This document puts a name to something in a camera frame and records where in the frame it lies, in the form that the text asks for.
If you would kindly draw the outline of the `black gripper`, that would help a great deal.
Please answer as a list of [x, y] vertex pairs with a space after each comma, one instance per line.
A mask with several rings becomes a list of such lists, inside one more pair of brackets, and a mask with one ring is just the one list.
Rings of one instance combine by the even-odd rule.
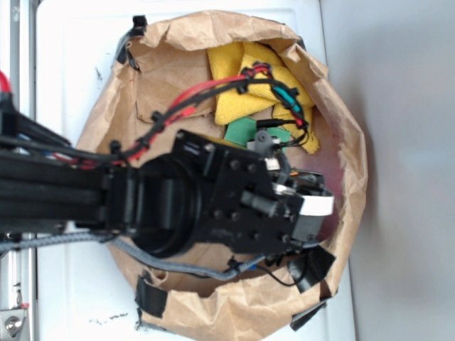
[[267, 130], [247, 147], [181, 130], [171, 155], [193, 194], [187, 246], [223, 244], [236, 254], [281, 256], [321, 242], [334, 194], [320, 173], [292, 169]]

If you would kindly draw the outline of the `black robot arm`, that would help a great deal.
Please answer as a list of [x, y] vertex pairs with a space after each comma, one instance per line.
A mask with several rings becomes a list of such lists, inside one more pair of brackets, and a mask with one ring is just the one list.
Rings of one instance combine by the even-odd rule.
[[334, 196], [319, 173], [180, 130], [170, 153], [139, 168], [70, 165], [45, 152], [68, 142], [16, 112], [1, 112], [1, 231], [55, 234], [67, 222], [122, 234], [149, 256], [196, 244], [278, 256], [316, 246]]

